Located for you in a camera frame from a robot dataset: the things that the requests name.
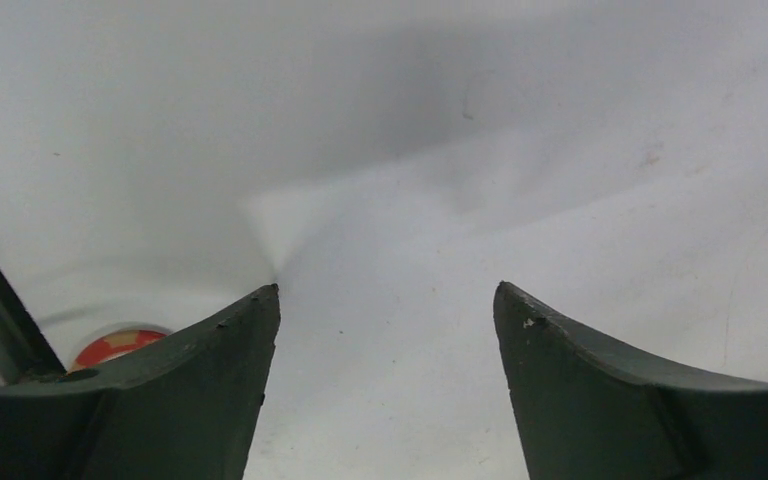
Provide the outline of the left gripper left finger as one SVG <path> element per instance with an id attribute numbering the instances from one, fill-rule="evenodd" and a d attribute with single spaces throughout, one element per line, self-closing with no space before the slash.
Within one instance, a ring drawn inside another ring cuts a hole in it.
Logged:
<path id="1" fill-rule="evenodd" d="M 279 289 L 95 367 L 0 387 L 0 479 L 240 479 Z"/>

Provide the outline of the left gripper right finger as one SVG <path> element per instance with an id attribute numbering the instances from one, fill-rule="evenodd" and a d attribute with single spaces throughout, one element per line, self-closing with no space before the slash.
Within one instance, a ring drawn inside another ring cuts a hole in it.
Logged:
<path id="1" fill-rule="evenodd" d="M 768 383 L 677 363 L 516 285 L 493 318 L 533 479 L 768 479 Z"/>

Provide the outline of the red poker chip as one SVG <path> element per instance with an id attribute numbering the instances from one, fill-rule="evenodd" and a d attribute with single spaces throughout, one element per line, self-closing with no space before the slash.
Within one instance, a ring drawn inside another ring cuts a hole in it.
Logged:
<path id="1" fill-rule="evenodd" d="M 167 333 L 144 329 L 126 329 L 103 335 L 87 344 L 72 361 L 68 372 L 94 367 L 159 341 Z"/>

